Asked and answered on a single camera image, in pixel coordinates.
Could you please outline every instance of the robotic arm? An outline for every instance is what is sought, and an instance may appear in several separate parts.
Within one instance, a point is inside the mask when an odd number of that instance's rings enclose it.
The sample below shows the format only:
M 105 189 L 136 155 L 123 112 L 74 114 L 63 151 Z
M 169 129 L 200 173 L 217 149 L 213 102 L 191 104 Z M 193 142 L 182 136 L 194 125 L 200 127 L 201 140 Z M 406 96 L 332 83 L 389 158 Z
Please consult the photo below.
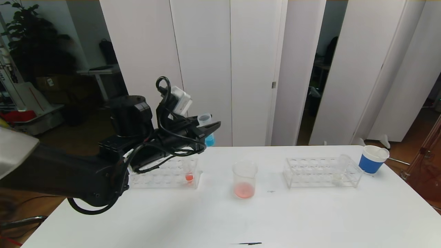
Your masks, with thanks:
M 159 86 L 162 80 L 167 87 Z M 112 99 L 107 107 L 111 109 L 116 134 L 99 143 L 96 156 L 65 154 L 40 144 L 36 138 L 0 128 L 0 187 L 66 196 L 78 212 L 100 214 L 111 208 L 129 188 L 129 165 L 136 173 L 147 173 L 165 161 L 142 168 L 160 158 L 169 156 L 168 160 L 203 152 L 205 137 L 221 123 L 197 127 L 196 116 L 183 116 L 191 104 L 188 95 L 174 93 L 166 77 L 158 78 L 156 87 L 163 97 L 156 109 L 158 128 L 153 128 L 153 115 L 144 97 Z M 123 156 L 131 150 L 125 159 Z M 73 198 L 94 207 L 105 207 L 84 210 Z

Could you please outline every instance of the black bag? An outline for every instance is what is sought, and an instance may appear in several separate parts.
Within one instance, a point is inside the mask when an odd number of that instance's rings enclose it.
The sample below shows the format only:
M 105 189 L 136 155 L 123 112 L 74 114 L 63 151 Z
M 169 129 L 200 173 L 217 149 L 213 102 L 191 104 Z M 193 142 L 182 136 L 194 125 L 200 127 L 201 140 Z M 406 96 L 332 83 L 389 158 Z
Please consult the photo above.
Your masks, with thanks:
M 331 64 L 334 57 L 335 48 L 337 47 L 338 36 L 334 37 L 328 45 L 325 53 L 324 64 Z
M 102 39 L 100 42 L 100 50 L 103 53 L 104 59 L 106 60 L 106 64 L 117 64 L 118 60 L 116 60 L 116 54 L 113 50 L 113 45 L 110 41 L 106 39 Z

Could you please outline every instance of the blue liquid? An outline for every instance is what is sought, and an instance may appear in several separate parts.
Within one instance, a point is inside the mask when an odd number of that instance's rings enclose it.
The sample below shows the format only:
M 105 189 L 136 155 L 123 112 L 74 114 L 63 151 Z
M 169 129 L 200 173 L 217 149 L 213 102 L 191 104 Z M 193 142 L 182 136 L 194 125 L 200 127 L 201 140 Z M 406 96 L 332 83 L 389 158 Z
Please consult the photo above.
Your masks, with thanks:
M 210 134 L 207 138 L 205 138 L 205 144 L 207 145 L 207 147 L 212 147 L 214 146 L 215 140 L 214 140 L 214 135 Z

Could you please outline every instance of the red object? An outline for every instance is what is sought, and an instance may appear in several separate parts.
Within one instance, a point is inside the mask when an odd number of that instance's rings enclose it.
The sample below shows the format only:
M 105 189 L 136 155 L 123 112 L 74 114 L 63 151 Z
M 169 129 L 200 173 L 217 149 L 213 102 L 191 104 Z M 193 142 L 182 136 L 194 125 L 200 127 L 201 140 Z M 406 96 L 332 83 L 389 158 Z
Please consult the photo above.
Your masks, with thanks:
M 191 182 L 191 181 L 193 181 L 193 174 L 187 174 L 187 175 L 185 175 L 185 180 L 187 180 L 187 182 Z
M 35 112 L 32 110 L 25 112 L 11 111 L 7 114 L 0 113 L 0 115 L 7 122 L 28 121 L 37 117 Z
M 9 242 L 11 242 L 11 243 L 13 243 L 15 245 L 18 245 L 18 246 L 22 246 L 23 245 L 22 243 L 19 243 L 19 242 L 13 240 L 13 239 L 8 238 L 8 237 L 0 237 L 0 239 L 6 239 L 7 241 L 9 241 Z

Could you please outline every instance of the blue paper cup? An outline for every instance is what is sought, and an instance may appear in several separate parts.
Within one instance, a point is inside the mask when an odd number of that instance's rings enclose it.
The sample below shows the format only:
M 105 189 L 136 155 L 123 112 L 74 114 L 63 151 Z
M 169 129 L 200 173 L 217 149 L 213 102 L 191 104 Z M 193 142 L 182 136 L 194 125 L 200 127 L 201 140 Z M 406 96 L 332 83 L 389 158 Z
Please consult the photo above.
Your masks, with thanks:
M 365 146 L 360 159 L 360 168 L 369 174 L 374 174 L 380 166 L 389 158 L 389 151 L 376 146 Z

